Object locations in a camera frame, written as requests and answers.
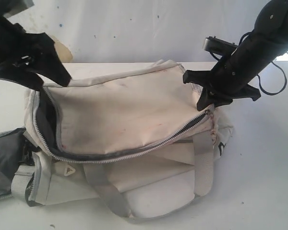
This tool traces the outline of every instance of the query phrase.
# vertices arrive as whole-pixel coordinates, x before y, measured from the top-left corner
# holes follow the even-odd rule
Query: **white backdrop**
[[[204,38],[238,42],[269,0],[34,0],[12,17],[56,36],[73,62],[209,61]]]

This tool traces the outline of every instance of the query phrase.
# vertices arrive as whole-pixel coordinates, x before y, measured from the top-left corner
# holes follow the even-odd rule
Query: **white bag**
[[[206,195],[232,126],[213,105],[197,111],[201,88],[183,84],[184,72],[160,61],[28,92],[26,136],[41,151],[35,166],[20,166],[12,194],[30,205],[100,197],[132,219]]]

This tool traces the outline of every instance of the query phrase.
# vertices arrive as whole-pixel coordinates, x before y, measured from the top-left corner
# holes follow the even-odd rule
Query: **black lining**
[[[188,123],[184,129],[182,129],[179,133],[172,136],[172,138],[175,138],[176,136],[180,135],[181,133],[185,132],[192,126],[199,123],[206,114],[202,114],[198,118],[194,119],[190,123]],[[39,101],[39,107],[36,112],[36,123],[37,127],[42,135],[42,137],[45,139],[47,146],[49,147],[49,150],[58,157],[75,160],[75,161],[102,161],[102,160],[110,160],[117,157],[123,157],[127,155],[132,155],[136,153],[140,153],[146,150],[153,149],[158,145],[150,146],[150,147],[144,147],[141,149],[128,149],[108,154],[94,154],[94,155],[78,155],[73,153],[67,153],[64,151],[60,151],[58,149],[57,143],[56,143],[56,128],[57,128],[57,115],[55,111],[55,107],[52,104],[51,100],[49,99],[48,95],[45,91],[40,92],[40,101]]]

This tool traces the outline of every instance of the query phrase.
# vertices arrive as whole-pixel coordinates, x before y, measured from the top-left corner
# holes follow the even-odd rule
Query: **white table surface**
[[[288,76],[288,62],[278,62]],[[148,63],[66,64],[74,78],[147,66]],[[214,63],[184,63],[206,70]],[[272,65],[262,73],[266,90],[282,87]],[[24,88],[0,81],[0,131],[23,125]],[[216,162],[212,191],[200,202],[166,218],[130,224],[98,199],[28,207],[16,199],[0,202],[0,230],[288,230],[288,86],[280,95],[236,100],[223,109],[235,126],[223,157]]]

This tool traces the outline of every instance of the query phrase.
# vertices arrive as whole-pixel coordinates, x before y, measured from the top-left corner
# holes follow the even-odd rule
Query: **black cable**
[[[277,95],[277,94],[283,92],[284,89],[285,89],[286,86],[287,86],[287,76],[286,76],[285,72],[283,71],[283,69],[282,69],[280,66],[278,66],[277,64],[275,64],[274,62],[272,62],[272,64],[273,64],[276,68],[278,68],[280,71],[282,71],[282,73],[284,74],[285,83],[284,83],[283,88],[282,88],[280,91],[278,91],[278,92],[268,92],[268,91],[266,91],[266,90],[263,89],[263,87],[262,87],[262,85],[261,85],[260,76],[259,76],[259,74],[257,74],[258,80],[259,80],[259,88],[260,88],[260,90],[261,90],[264,94],[269,95],[269,96],[274,96],[274,95]]]
[[[214,53],[212,53],[211,51],[209,51],[209,53],[210,53],[210,55],[211,55],[215,60],[217,60],[217,61],[220,60],[220,59],[219,59],[216,55],[214,55]]]
[[[241,45],[241,43],[243,42],[244,38],[248,35],[250,35],[252,32],[247,32],[245,33],[244,35],[242,35],[242,37],[240,38],[240,41],[239,41],[239,45]]]

